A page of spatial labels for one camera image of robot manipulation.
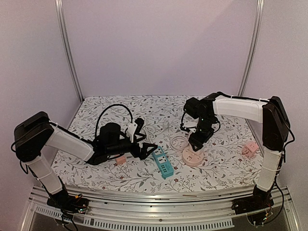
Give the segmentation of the teal power strip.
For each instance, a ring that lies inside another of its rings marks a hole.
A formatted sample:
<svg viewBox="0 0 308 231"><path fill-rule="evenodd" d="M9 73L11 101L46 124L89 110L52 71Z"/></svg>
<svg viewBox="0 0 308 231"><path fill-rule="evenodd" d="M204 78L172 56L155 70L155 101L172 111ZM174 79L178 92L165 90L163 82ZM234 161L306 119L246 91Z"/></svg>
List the teal power strip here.
<svg viewBox="0 0 308 231"><path fill-rule="evenodd" d="M161 176L164 180L166 178L173 176L174 168L169 162L161 146L158 146L157 149L152 152L152 157L154 158L154 161L156 165L158 166Z"/></svg>

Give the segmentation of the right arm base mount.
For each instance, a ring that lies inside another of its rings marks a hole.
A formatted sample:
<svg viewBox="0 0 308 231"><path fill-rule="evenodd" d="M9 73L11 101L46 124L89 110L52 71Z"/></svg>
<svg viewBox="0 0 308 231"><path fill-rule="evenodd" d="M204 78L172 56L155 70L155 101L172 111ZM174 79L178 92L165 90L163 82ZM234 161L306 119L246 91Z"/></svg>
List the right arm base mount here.
<svg viewBox="0 0 308 231"><path fill-rule="evenodd" d="M264 225L274 205L270 192L271 190L263 191L255 186L251 196L234 199L231 209L237 215L251 213L247 219L254 226Z"/></svg>

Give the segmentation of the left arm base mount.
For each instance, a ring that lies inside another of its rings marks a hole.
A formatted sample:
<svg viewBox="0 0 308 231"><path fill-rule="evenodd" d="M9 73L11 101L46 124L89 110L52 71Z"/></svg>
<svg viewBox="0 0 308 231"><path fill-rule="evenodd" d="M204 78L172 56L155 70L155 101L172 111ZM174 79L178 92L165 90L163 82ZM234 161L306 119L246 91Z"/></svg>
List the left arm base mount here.
<svg viewBox="0 0 308 231"><path fill-rule="evenodd" d="M54 194L45 189L49 198L47 205L61 209L66 213L85 213L89 209L89 200L83 194L70 195L66 187L62 184L61 190Z"/></svg>

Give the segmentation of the white cube socket adapter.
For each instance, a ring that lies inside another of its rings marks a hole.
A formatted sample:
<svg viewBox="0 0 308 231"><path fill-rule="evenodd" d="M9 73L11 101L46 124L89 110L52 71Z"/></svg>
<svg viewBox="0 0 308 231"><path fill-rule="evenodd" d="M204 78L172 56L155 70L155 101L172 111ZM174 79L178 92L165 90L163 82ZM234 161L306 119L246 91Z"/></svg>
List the white cube socket adapter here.
<svg viewBox="0 0 308 231"><path fill-rule="evenodd" d="M204 147L202 147L201 149L199 149L197 151L195 151L193 148L191 148L191 152L192 152L193 155L199 156L204 152Z"/></svg>

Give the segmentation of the pink cube socket adapter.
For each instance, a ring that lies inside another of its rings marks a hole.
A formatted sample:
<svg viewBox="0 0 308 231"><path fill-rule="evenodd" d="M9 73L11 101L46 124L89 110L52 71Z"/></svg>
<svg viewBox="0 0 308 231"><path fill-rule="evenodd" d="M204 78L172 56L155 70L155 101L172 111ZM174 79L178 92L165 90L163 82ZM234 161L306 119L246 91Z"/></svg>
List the pink cube socket adapter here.
<svg viewBox="0 0 308 231"><path fill-rule="evenodd" d="M252 158L256 154L258 149L259 149L258 144L255 141L250 141L244 145L242 149L242 155L244 155L247 158Z"/></svg>

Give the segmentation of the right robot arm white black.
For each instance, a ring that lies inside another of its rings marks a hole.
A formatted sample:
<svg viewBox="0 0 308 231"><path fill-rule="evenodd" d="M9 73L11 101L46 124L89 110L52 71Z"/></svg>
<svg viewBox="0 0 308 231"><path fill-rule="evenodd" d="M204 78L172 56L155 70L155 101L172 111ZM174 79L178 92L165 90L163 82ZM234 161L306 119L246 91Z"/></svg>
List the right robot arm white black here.
<svg viewBox="0 0 308 231"><path fill-rule="evenodd" d="M219 91L200 100L195 97L188 99L183 111L198 121L196 130L188 138L189 147L194 153L200 151L214 135L212 125L218 122L218 116L239 117L262 124L264 157L253 196L249 198L249 206L259 210L267 203L282 162L285 161L285 148L290 143L288 136L293 136L281 99L277 96L253 99L230 96Z"/></svg>

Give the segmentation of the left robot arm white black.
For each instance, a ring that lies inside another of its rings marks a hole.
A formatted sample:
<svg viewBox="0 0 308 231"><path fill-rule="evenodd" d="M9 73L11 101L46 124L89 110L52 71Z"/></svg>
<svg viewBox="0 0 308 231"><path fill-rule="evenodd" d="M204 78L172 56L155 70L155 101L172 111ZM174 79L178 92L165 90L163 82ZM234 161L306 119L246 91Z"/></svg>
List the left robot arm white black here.
<svg viewBox="0 0 308 231"><path fill-rule="evenodd" d="M140 118L130 123L126 132L117 123L107 123L100 128L94 140L85 140L49 120L46 112L38 112L14 129L11 148L20 162L25 163L53 201L61 208L71 205L71 197L60 178L52 170L41 150L49 146L71 154L89 165L99 165L130 153L140 160L146 159L158 146L146 143L141 133L144 121Z"/></svg>

